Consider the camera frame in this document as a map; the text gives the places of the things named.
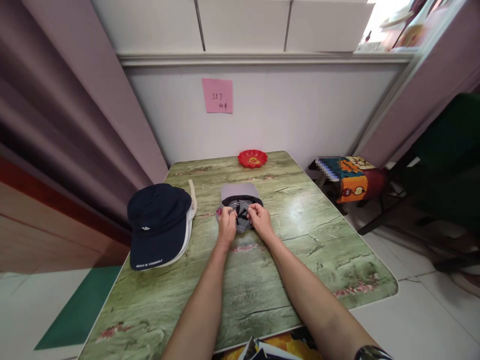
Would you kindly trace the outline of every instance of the cap brim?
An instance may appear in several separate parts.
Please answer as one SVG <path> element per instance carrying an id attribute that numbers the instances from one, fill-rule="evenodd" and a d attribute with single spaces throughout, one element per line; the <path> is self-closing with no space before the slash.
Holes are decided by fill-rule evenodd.
<path id="1" fill-rule="evenodd" d="M 188 241 L 189 224 L 187 217 L 170 230 L 152 237 L 132 236 L 130 267 L 133 270 L 147 270 L 166 264 L 174 259 Z"/>

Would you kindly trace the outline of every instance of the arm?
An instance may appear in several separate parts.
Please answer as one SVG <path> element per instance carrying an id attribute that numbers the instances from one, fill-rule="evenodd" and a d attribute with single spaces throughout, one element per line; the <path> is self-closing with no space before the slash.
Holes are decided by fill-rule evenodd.
<path id="1" fill-rule="evenodd" d="M 224 207 L 218 219 L 218 239 L 205 270 L 168 341 L 163 360 L 210 360 L 222 315 L 222 282 L 230 244 L 236 232 L 237 213 Z"/>
<path id="2" fill-rule="evenodd" d="M 320 279 L 275 234 L 266 209 L 260 204 L 252 204 L 247 217 L 270 249 L 288 297 L 325 360 L 353 360 L 362 346 L 378 346 Z"/>

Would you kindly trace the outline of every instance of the navy baseball cap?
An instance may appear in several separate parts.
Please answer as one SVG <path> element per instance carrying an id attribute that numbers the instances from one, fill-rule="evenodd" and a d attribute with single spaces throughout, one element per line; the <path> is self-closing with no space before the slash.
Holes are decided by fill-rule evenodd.
<path id="1" fill-rule="evenodd" d="M 187 212 L 192 198 L 170 184 L 151 185 L 137 191 L 127 206 L 132 227 L 130 267 L 156 268 L 174 259 L 189 240 Z"/>

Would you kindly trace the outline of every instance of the purple curtain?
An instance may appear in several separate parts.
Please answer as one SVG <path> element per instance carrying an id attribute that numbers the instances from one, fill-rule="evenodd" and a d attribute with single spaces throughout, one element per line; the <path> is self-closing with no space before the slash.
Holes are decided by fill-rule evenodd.
<path id="1" fill-rule="evenodd" d="M 467 0 L 360 151 L 377 167 L 398 160 L 448 103 L 480 83 L 480 1 Z"/>
<path id="2" fill-rule="evenodd" d="M 168 172 L 90 1 L 0 0 L 0 142 L 121 224 Z"/>

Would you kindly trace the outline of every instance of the white cabinet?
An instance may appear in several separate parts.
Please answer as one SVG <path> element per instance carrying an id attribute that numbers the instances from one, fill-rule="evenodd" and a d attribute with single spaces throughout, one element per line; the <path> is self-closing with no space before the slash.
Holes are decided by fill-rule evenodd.
<path id="1" fill-rule="evenodd" d="M 295 0 L 291 7 L 287 51 L 353 52 L 374 3 Z"/>
<path id="2" fill-rule="evenodd" d="M 280 53 L 289 0 L 198 0 L 209 53 Z"/>
<path id="3" fill-rule="evenodd" d="M 194 0 L 92 0 L 117 54 L 201 53 Z"/>

